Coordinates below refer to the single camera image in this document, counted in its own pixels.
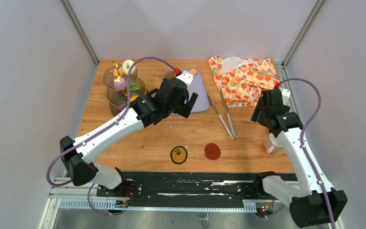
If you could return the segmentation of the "pink sugared dome cake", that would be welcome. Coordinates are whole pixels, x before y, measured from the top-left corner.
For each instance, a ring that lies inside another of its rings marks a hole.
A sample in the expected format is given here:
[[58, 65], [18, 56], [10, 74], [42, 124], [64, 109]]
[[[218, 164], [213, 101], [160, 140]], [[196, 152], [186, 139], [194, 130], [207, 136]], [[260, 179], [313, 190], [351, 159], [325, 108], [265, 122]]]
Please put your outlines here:
[[115, 90], [123, 90], [127, 87], [127, 81], [124, 78], [114, 79], [113, 86]]

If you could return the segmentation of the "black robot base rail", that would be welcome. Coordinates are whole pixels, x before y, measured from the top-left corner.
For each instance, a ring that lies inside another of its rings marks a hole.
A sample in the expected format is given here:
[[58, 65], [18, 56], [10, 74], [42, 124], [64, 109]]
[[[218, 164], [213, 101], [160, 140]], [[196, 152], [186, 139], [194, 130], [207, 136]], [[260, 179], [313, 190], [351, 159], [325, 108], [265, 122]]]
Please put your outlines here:
[[96, 196], [115, 203], [111, 213], [124, 210], [250, 212], [268, 217], [280, 202], [258, 194], [255, 173], [124, 171], [121, 184], [98, 185]]

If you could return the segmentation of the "three-tier glass cake stand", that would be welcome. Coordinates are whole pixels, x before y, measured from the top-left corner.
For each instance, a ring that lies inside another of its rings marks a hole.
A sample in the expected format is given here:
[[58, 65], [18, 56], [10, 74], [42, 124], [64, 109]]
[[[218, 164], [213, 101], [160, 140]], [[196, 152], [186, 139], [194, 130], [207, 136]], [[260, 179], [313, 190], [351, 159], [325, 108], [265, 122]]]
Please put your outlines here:
[[[144, 95], [148, 93], [148, 89], [145, 85], [145, 82], [138, 77], [138, 70], [134, 74], [124, 74], [120, 78], [124, 78], [127, 81], [127, 87], [123, 90], [115, 90], [113, 86], [114, 75], [113, 72], [115, 69], [121, 69], [122, 63], [118, 63], [113, 61], [113, 66], [107, 69], [103, 75], [103, 83], [106, 86], [106, 97], [109, 101], [109, 109], [113, 116], [118, 115], [127, 105], [127, 99], [134, 95]], [[138, 91], [130, 91], [130, 85], [134, 83], [139, 83], [141, 85], [141, 89]]]

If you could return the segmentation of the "pink mug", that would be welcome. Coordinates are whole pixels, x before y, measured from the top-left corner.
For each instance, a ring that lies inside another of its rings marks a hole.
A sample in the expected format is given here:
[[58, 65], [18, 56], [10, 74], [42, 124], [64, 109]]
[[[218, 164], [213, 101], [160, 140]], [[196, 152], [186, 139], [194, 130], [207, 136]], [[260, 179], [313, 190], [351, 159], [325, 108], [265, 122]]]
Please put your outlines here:
[[268, 138], [265, 140], [264, 147], [267, 154], [275, 154], [283, 149], [283, 146], [272, 133], [270, 133]]

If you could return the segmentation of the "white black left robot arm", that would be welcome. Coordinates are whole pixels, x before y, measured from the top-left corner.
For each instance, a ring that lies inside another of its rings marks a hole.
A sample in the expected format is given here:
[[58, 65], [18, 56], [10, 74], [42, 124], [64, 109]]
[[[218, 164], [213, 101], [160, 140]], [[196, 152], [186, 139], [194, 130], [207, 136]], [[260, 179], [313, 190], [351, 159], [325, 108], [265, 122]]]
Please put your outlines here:
[[122, 197], [127, 184], [115, 168], [95, 161], [102, 152], [124, 137], [155, 125], [175, 113], [188, 118], [198, 97], [189, 94], [194, 75], [184, 71], [181, 75], [164, 79], [160, 88], [137, 97], [124, 111], [93, 131], [60, 141], [61, 160], [75, 186], [95, 183], [108, 188], [115, 197]]

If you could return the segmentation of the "purple iced donut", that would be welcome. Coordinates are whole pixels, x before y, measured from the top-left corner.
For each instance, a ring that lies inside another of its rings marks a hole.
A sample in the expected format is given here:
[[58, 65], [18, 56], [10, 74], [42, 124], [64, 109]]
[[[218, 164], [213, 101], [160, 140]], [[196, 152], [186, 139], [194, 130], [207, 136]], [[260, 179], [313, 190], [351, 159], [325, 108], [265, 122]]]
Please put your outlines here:
[[125, 60], [123, 63], [122, 63], [122, 72], [124, 74], [128, 74], [128, 72], [130, 72], [130, 74], [134, 74], [136, 72], [136, 67], [133, 66], [134, 64], [134, 61], [133, 60]]

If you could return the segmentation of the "green layered cake slice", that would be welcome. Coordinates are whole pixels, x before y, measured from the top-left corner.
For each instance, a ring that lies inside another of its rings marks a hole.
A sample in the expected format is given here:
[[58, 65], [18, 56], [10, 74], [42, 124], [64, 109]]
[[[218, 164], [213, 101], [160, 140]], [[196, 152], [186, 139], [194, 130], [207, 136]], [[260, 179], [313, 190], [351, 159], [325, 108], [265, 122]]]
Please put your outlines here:
[[130, 91], [138, 91], [141, 89], [141, 85], [139, 83], [134, 83], [129, 87]]

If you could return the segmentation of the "orange fish-shaped cake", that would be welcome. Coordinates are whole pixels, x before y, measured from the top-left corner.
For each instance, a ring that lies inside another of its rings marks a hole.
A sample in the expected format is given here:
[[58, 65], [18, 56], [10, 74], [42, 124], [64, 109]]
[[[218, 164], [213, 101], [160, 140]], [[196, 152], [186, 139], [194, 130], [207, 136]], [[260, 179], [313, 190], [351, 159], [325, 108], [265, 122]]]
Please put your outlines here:
[[136, 100], [138, 98], [137, 95], [131, 96], [130, 97], [130, 102], [132, 103], [134, 100]]

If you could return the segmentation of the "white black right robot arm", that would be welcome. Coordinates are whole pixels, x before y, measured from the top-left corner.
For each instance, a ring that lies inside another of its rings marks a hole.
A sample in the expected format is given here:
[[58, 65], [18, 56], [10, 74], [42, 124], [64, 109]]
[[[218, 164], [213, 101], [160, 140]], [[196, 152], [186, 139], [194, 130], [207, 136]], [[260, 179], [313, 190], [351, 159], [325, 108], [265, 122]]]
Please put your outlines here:
[[322, 224], [336, 225], [346, 203], [344, 191], [337, 190], [323, 174], [303, 135], [305, 126], [290, 111], [285, 99], [287, 89], [262, 91], [251, 120], [267, 127], [269, 138], [287, 153], [298, 180], [298, 188], [273, 171], [262, 172], [254, 180], [254, 194], [261, 199], [272, 196], [289, 208], [293, 222], [300, 228]]

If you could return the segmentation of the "round yellow biscuit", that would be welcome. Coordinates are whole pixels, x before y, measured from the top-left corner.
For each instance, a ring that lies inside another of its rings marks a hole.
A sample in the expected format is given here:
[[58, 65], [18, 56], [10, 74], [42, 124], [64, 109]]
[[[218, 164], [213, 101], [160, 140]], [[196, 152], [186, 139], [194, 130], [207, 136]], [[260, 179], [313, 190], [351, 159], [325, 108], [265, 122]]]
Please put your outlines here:
[[113, 72], [114, 78], [120, 78], [123, 75], [123, 72], [120, 69], [115, 69]]

